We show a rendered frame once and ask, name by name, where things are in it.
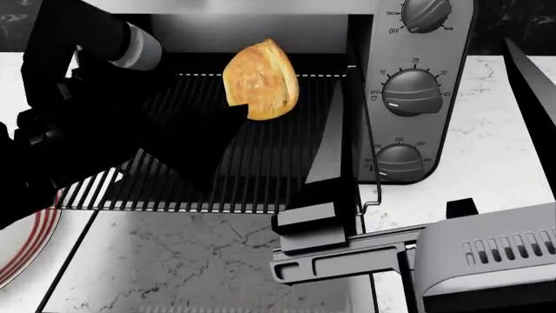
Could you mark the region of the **silver toaster oven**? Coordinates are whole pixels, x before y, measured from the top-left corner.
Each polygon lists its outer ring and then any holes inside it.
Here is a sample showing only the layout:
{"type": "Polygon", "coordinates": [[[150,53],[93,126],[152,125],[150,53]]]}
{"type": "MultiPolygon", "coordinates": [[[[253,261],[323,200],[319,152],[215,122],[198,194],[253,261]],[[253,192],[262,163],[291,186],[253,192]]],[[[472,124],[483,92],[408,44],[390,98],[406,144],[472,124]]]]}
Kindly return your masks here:
{"type": "Polygon", "coordinates": [[[411,183],[381,179],[377,155],[388,145],[415,147],[425,169],[422,179],[439,163],[478,3],[449,0],[452,12],[443,25],[410,33],[401,20],[405,0],[85,1],[113,14],[149,15],[155,38],[171,52],[233,53],[265,38],[305,57],[353,52],[365,80],[372,130],[362,142],[359,179],[391,184],[411,183]],[[411,68],[436,78],[443,99],[439,113],[398,117],[386,109],[384,83],[411,68]]]}

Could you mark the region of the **glass oven door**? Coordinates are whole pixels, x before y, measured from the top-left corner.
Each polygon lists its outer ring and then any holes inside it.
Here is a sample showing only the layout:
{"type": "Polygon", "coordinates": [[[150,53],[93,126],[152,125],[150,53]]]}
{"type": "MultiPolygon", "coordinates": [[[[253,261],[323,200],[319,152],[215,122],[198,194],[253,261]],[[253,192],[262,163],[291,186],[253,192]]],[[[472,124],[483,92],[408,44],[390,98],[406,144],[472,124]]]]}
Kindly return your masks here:
{"type": "Polygon", "coordinates": [[[64,210],[36,313],[378,313],[370,276],[287,286],[266,215],[64,210]]]}

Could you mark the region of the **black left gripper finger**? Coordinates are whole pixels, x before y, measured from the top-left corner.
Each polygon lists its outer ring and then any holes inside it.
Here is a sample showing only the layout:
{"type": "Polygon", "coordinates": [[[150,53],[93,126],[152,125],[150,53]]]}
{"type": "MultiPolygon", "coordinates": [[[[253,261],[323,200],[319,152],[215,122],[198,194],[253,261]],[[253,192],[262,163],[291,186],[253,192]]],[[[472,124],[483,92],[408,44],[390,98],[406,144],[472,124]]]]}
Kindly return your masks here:
{"type": "Polygon", "coordinates": [[[211,112],[183,106],[163,123],[140,117],[138,143],[184,182],[207,193],[227,147],[247,120],[246,104],[211,112]]]}

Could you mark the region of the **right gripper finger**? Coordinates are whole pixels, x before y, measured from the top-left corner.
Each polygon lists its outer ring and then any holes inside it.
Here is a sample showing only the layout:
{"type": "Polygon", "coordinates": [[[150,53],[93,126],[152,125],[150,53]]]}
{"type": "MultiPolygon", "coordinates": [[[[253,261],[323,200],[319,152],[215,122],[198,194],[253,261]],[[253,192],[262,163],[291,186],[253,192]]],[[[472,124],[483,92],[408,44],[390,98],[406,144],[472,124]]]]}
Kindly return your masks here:
{"type": "Polygon", "coordinates": [[[556,128],[556,85],[510,38],[503,41],[508,81],[527,125],[556,128]]]}
{"type": "Polygon", "coordinates": [[[358,124],[347,83],[335,83],[318,150],[308,176],[287,208],[271,218],[287,255],[342,246],[356,233],[358,124]]]}

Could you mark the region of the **grey oven timer knob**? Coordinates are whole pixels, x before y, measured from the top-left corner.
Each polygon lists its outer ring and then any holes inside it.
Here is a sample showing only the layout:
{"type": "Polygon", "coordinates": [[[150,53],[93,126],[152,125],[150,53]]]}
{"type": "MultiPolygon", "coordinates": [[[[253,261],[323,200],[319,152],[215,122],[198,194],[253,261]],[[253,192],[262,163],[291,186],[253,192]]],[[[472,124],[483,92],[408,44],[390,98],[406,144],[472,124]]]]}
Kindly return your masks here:
{"type": "Polygon", "coordinates": [[[417,68],[400,70],[388,78],[381,97],[386,109],[398,117],[437,114],[443,104],[436,78],[417,68]]]}

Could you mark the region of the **grey oven function knob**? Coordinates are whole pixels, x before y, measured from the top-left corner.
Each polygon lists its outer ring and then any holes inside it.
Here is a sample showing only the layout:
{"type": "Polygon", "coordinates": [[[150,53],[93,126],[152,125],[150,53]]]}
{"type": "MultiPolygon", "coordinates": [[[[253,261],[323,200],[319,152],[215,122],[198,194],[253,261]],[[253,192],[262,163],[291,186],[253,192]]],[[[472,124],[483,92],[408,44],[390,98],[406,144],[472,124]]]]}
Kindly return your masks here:
{"type": "Polygon", "coordinates": [[[449,0],[405,0],[401,20],[410,33],[437,30],[452,12],[449,0]]]}

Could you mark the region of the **grey oven temperature knob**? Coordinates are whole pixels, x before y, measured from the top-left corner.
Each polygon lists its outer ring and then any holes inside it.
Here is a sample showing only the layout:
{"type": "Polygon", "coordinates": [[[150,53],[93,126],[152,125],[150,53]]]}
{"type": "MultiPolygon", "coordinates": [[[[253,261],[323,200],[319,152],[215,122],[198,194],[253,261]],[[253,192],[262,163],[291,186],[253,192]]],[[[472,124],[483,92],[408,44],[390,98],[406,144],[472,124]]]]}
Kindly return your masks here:
{"type": "Polygon", "coordinates": [[[404,143],[395,143],[381,149],[377,155],[377,169],[381,179],[390,182],[412,183],[425,175],[420,152],[404,143]]]}

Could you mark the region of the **white plate with red stripes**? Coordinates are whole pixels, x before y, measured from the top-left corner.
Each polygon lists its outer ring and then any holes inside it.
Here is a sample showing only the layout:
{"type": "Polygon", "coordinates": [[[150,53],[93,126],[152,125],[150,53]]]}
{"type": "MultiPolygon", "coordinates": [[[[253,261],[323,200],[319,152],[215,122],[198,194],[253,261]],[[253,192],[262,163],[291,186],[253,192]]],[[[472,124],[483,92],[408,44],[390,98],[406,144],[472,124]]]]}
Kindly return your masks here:
{"type": "Polygon", "coordinates": [[[54,206],[0,230],[0,289],[19,276],[42,252],[62,215],[54,206]]]}

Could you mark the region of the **golden-brown bread roll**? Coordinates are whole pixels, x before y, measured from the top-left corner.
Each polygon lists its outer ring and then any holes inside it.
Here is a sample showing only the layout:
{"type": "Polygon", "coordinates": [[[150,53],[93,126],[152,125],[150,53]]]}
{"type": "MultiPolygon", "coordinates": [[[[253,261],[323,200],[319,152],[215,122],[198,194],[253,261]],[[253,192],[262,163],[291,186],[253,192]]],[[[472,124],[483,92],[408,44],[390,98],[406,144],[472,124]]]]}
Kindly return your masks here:
{"type": "Polygon", "coordinates": [[[300,95],[293,65],[271,38],[239,51],[222,72],[222,80],[228,105],[246,104],[253,121],[288,114],[300,95]]]}

